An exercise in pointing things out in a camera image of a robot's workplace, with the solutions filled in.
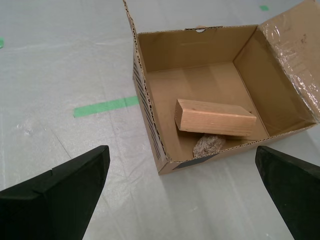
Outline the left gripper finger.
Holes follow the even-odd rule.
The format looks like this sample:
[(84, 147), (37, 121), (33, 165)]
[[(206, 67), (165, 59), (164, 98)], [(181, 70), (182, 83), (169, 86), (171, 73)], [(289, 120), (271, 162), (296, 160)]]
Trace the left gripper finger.
[(110, 151), (100, 145), (0, 192), (2, 240), (81, 240), (104, 189)]
[(262, 182), (295, 240), (320, 238), (320, 168), (268, 146), (258, 146)]

